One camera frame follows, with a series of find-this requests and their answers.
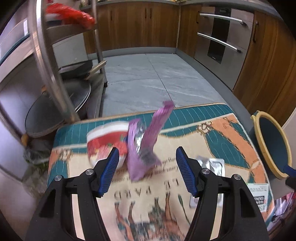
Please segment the wooden cabinet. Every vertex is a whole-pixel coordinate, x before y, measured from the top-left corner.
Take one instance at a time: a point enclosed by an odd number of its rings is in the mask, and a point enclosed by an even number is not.
[[[282,20],[255,11],[251,42],[234,95],[252,114],[283,125],[296,107],[296,41]]]
[[[102,51],[131,47],[176,47],[178,6],[121,2],[97,7]],[[95,52],[92,31],[84,33],[87,54]]]
[[[178,49],[194,58],[201,5],[181,6]]]

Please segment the bolt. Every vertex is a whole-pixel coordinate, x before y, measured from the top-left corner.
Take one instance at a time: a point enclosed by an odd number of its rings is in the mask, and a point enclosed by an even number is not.
[[[61,176],[61,175],[56,175],[56,176],[54,177],[54,179],[55,179],[56,181],[60,181],[60,180],[62,179],[62,176]]]
[[[85,174],[86,175],[91,175],[91,174],[93,174],[94,173],[94,170],[93,169],[87,169],[86,171],[85,171]]]
[[[242,179],[242,177],[239,174],[234,174],[233,177],[234,177],[235,180],[241,180]]]
[[[203,168],[202,169],[202,173],[205,174],[205,175],[207,175],[207,174],[210,173],[210,170],[208,168]]]

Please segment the oven handle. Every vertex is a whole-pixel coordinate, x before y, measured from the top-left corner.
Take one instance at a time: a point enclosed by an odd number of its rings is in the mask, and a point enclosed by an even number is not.
[[[200,16],[203,16],[203,17],[213,17],[213,18],[219,18],[219,19],[224,19],[224,20],[232,20],[232,21],[239,22],[243,26],[246,26],[247,25],[241,19],[233,18],[233,17],[227,17],[227,16],[223,16],[223,15],[217,15],[217,14],[212,14],[212,13],[200,13]]]
[[[211,36],[209,36],[209,35],[202,34],[202,33],[197,33],[197,35],[199,35],[199,36],[201,36],[201,37],[204,37],[204,38],[207,38],[207,39],[210,39],[210,40],[213,40],[213,41],[215,41],[215,42],[217,42],[217,43],[219,43],[219,44],[222,44],[222,45],[224,45],[224,46],[226,46],[226,47],[228,47],[228,48],[230,48],[230,49],[232,49],[232,50],[234,50],[234,51],[237,51],[238,53],[241,53],[241,52],[242,52],[242,51],[239,50],[238,48],[236,48],[236,47],[234,47],[234,46],[232,46],[232,45],[230,45],[230,44],[228,44],[228,43],[225,43],[225,42],[223,42],[223,41],[221,41],[221,40],[219,40],[219,39],[215,39],[215,38],[213,38],[213,37],[211,37]]]

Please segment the countertop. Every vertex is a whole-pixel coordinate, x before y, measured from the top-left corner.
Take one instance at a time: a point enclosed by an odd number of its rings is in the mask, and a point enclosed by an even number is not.
[[[170,1],[170,0],[107,0],[101,1],[97,3],[99,5],[105,5],[110,3],[118,3],[118,2],[129,2],[129,1],[144,1],[144,2],[160,2],[160,3],[168,3],[173,5],[187,5],[187,4],[205,4],[205,5],[214,5],[214,4],[229,4],[233,8],[238,8],[246,11],[254,11],[258,10],[260,12],[264,12],[275,16],[281,19],[279,13],[275,10],[275,8],[268,4],[267,2],[263,2],[260,0],[189,0],[189,1]],[[81,10],[91,8],[90,5],[81,8]]]

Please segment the oven door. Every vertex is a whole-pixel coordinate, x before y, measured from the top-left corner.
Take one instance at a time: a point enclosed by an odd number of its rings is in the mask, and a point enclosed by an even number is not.
[[[233,89],[249,46],[253,14],[230,8],[203,7],[195,59]]]

